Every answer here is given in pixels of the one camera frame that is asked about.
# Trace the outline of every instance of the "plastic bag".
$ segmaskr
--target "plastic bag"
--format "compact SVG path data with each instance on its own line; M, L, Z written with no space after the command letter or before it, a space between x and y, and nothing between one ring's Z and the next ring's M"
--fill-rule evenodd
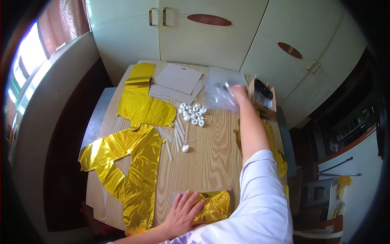
M228 88L233 85L248 87L243 73L227 69L210 68L205 78L203 102L209 109L239 111L238 104Z

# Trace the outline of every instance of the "finger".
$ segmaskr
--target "finger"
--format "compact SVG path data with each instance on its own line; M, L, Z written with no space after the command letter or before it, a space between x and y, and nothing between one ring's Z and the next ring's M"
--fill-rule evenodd
M200 213L200 211L202 210L204 204L206 202L204 201L204 199L200 200L192 209L191 211L188 213L188 216L192 219L192 221L195 219L195 217Z
M184 205L183 207L183 210L186 212L186 213L189 213L194 202L196 201L196 199L198 198L199 196L199 193L197 192L194 192L194 194L192 194L192 196L188 199L188 201L186 202L186 204Z
M188 200L188 197L190 196L190 193L191 191L190 190L187 190L186 193L184 193L184 195L181 197L180 201L179 201L179 204L178 206L183 208L184 205L186 204L187 200Z
M182 195L180 193L176 195L175 201L173 202L173 205L172 205L172 209L176 209L177 208L177 205L179 204L181 196Z

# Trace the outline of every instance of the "wood grain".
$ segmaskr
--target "wood grain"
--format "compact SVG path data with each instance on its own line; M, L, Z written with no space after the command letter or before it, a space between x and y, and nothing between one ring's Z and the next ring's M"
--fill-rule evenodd
M153 82L154 78L158 76L167 62L151 62L157 65L151 79L151 82ZM208 67L180 63L174 64L202 72L202 79L209 72ZM133 65L130 65L115 91L101 124L98 133L99 138L129 128L129 121L120 116L117 117L115 114L124 88L124 82L130 75L132 68ZM245 75L245 78L247 82L250 82L253 77ZM203 94L204 89L198 95L197 103L203 102ZM180 105L178 101L161 100L170 102L176 108ZM205 123L203 128L189 125L187 141L196 140L189 143L189 152L178 152L176 145L169 142L168 144L172 154L172 161L170 161L167 146L162 145L157 176L153 226L164 222L171 208L172 191L184 191L187 189L202 191L232 188L232 211L237 208L239 204L239 175L242 169L242 157L239 153L233 130L238 129L237 120L239 119L239 114L221 110L213 110L211 113L213 117L211 122L209 122L211 115L204 115L208 119L208 122ZM275 147L283 151L282 138L275 116L270 119L270 123L274 130ZM165 126L163 129L171 135L174 135L173 128ZM131 163L131 156L124 157L115 163L127 174ZM283 184L287 184L286 177L282 178L281 181ZM86 203L94 208L95 219L121 230L126 229L122 219L122 203L114 199L103 188L95 171L91 171L88 176Z

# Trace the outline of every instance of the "cardboard sheet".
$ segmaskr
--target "cardboard sheet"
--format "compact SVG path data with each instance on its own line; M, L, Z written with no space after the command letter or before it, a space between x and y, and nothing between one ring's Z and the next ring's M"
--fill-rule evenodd
M201 76L201 72L175 64L167 64L154 79L154 83L191 95Z
M200 91L202 90L203 87L204 87L204 81L202 79L200 79L198 81L198 83L196 84L192 93L190 95L188 95L186 93L183 93L183 92L180 92L180 91L177 91L177 90L174 90L174 89L171 89L171 88L159 85L159 84L152 83L150 85L150 90L152 92L149 90L149 96L152 96L151 93L155 94L156 93L155 91L158 91L160 94L162 93L165 96L173 98L173 100L177 100L177 101L180 101L180 102L186 103L186 104L191 104L196 99L196 97L198 96L198 94L200 93Z

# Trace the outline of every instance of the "white shirt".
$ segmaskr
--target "white shirt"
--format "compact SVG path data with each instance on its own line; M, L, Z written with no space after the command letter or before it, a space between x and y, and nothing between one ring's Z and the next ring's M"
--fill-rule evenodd
M240 204L225 220L164 244L293 243L293 221L272 152L256 152L240 175Z

